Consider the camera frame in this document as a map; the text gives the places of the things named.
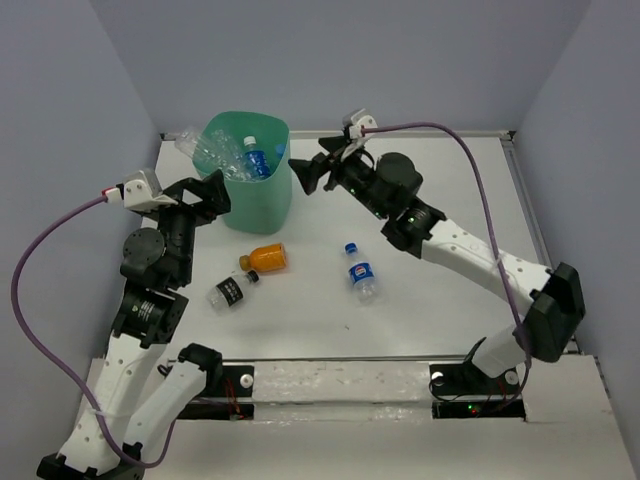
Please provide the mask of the clear crushed white cap bottle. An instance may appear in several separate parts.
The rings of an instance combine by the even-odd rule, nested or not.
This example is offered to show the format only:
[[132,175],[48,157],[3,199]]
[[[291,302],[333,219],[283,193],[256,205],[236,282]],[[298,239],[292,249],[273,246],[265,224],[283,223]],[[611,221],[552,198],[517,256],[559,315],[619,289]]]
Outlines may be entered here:
[[191,159],[194,168],[202,178],[216,170],[221,170],[216,166],[213,156],[211,141],[213,132],[206,134],[195,128],[187,128],[174,140],[175,148]]

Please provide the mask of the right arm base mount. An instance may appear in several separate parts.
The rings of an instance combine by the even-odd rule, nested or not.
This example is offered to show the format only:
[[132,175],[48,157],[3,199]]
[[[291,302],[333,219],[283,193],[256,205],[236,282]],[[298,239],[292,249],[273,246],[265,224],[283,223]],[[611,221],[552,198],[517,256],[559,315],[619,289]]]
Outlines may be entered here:
[[434,419],[526,419],[520,377],[515,367],[493,378],[481,372],[472,358],[481,338],[460,363],[429,365],[429,393]]

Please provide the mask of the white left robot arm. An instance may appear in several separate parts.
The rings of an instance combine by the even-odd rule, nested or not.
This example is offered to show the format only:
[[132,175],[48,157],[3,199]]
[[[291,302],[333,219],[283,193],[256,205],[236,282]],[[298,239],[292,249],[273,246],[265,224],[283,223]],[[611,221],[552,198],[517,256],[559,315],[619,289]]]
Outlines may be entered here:
[[222,172],[163,188],[155,172],[141,170],[99,200],[121,203],[157,225],[124,242],[124,290],[93,396],[60,450],[41,460],[41,479],[142,478],[164,459],[184,407],[221,383],[221,354],[192,343],[161,386],[141,398],[188,305],[178,291],[191,281],[195,231],[231,209]]

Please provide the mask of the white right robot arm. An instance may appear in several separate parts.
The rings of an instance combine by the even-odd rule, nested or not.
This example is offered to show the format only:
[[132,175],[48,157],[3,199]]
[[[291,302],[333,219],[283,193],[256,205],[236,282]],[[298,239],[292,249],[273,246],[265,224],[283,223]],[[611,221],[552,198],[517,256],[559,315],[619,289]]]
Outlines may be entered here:
[[477,342],[460,368],[462,384],[482,392],[498,376],[536,359],[557,362],[583,320],[586,307],[578,271],[561,262],[551,268],[495,250],[418,196],[423,182],[413,161],[397,152],[373,159],[341,137],[319,141],[323,152],[288,164],[303,191],[322,177],[327,191],[343,187],[377,218],[397,250],[445,267],[514,305],[516,321]]

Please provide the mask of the blue label white cap bottle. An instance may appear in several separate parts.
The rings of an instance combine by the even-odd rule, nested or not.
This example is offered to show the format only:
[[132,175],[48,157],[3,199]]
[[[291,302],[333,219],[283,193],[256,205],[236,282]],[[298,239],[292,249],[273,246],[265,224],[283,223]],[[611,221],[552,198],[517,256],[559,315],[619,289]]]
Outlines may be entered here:
[[271,168],[266,153],[257,139],[254,136],[246,136],[243,139],[243,144],[247,168],[252,178],[255,180],[265,180],[269,178],[272,175]]

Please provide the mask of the clear blue cap bottle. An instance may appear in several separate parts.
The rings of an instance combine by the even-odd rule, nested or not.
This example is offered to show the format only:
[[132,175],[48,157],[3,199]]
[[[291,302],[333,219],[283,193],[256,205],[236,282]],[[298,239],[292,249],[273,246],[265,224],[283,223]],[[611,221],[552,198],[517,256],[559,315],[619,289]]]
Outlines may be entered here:
[[279,158],[282,158],[284,156],[285,151],[286,151],[286,145],[285,144],[278,144],[278,145],[275,146],[275,152],[276,152],[276,155]]

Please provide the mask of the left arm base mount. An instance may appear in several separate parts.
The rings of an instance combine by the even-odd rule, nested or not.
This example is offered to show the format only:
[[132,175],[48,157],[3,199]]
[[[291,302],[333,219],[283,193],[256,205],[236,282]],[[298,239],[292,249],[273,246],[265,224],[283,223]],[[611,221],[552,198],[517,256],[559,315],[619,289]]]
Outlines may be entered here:
[[179,420],[247,421],[254,417],[255,369],[250,364],[225,364],[220,380],[208,383],[179,414]]

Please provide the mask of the orange juice bottle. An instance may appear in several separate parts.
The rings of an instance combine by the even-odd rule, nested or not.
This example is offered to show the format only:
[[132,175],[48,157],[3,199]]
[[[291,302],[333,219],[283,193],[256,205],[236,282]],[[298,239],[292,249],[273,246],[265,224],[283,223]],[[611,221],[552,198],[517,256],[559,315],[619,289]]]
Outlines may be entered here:
[[258,247],[250,254],[239,257],[239,266],[243,271],[268,273],[283,270],[287,265],[286,250],[282,243]]

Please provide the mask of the Pepsi label bottle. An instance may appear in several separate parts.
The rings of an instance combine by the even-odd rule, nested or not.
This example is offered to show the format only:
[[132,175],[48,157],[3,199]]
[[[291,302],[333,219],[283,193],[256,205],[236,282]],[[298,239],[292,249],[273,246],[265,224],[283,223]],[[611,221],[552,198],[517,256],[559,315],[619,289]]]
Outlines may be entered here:
[[380,282],[369,257],[354,242],[344,246],[344,253],[348,279],[358,301],[363,305],[375,302],[381,294]]

